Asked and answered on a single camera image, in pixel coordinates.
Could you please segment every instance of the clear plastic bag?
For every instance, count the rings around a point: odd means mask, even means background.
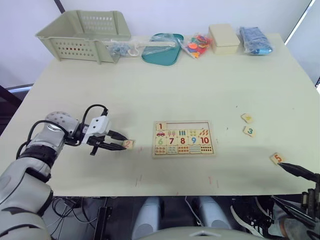
[[[204,54],[212,43],[212,38],[204,34],[195,34],[191,39],[179,41],[181,48],[192,58],[197,59]]]
[[[273,51],[267,37],[258,27],[240,27],[244,52],[252,55],[268,55]]]
[[[137,57],[168,51],[179,45],[177,39],[171,33],[154,35],[151,41],[104,41],[111,56]]]

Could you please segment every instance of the robotic arm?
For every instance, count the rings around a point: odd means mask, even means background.
[[[103,112],[87,125],[86,116],[93,107],[102,107]],[[98,148],[111,151],[126,149],[111,142],[112,139],[124,141],[127,138],[110,130],[107,114],[105,106],[95,104],[85,111],[81,122],[65,112],[56,111],[33,125],[27,141],[18,150],[16,160],[0,177],[0,240],[51,240],[40,216],[52,201],[53,191],[46,182],[64,145],[91,145],[93,150],[90,154],[93,156]],[[31,140],[39,123],[44,123],[44,128]]]

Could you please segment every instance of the blue plastic bag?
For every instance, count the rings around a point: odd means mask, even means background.
[[[252,55],[268,55],[273,48],[258,27],[240,27],[244,52]]]

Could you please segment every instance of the light green basket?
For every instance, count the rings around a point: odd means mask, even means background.
[[[131,38],[126,20],[119,11],[66,11],[36,35],[58,59],[78,59],[116,63],[105,40],[127,41]]]

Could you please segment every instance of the white table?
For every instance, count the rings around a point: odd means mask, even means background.
[[[280,36],[269,39],[275,46],[269,56],[210,50],[194,60],[181,52],[172,66],[140,57],[101,65],[53,60],[0,138],[0,172],[37,120],[53,111],[80,119],[89,105],[103,104],[112,129],[134,139],[134,149],[90,156],[90,146],[65,146],[48,182],[55,195],[271,195],[313,188],[269,159],[278,152],[320,172],[319,94]],[[88,119],[100,113],[94,109]],[[255,138],[242,132],[243,113],[254,117]],[[154,121],[177,120],[211,121],[217,155],[153,159]]]

